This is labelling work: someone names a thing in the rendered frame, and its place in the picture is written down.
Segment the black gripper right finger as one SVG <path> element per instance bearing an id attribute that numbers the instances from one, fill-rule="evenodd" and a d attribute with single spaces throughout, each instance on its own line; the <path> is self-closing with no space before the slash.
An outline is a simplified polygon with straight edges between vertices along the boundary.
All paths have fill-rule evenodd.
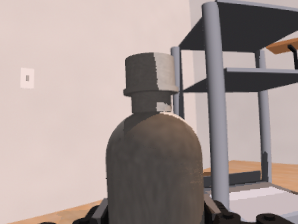
<path id="1" fill-rule="evenodd" d="M 215 203 L 214 203 L 215 202 Z M 217 200 L 212 200 L 209 194 L 204 194 L 205 224 L 294 224 L 289 220 L 272 213 L 263 213 L 256 216 L 256 222 L 241 221 L 241 216 L 228 211 Z"/>

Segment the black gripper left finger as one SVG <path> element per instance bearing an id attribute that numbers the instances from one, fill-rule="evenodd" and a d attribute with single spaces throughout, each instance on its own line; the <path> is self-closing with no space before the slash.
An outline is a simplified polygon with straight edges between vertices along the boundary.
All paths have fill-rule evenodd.
<path id="1" fill-rule="evenodd" d="M 56 224 L 56 223 L 42 222 L 39 224 Z M 84 218 L 77 219 L 73 221 L 72 224 L 109 224 L 107 198 L 104 198 L 100 203 L 100 205 L 95 205 L 94 207 L 92 207 Z"/>

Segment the grey shelving unit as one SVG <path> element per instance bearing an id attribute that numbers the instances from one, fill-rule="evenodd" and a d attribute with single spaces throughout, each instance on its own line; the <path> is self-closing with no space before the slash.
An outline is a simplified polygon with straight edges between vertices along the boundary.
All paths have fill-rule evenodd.
<path id="1" fill-rule="evenodd" d="M 173 113 L 185 120 L 183 93 L 207 93 L 208 97 L 211 175 L 203 176 L 204 194 L 222 202 L 244 222 L 273 213 L 298 224 L 298 192 L 272 184 L 268 99 L 269 89 L 298 83 L 298 70 L 266 69 L 261 50 L 298 31 L 298 8 L 215 0 L 201 9 L 200 20 L 179 47 L 170 48 L 170 54 L 179 87 L 179 93 L 172 95 Z M 181 50 L 205 51 L 206 63 L 206 78 L 184 90 Z M 224 69 L 222 51 L 254 53 L 256 68 Z M 229 174 L 225 91 L 258 92 L 261 171 Z"/>

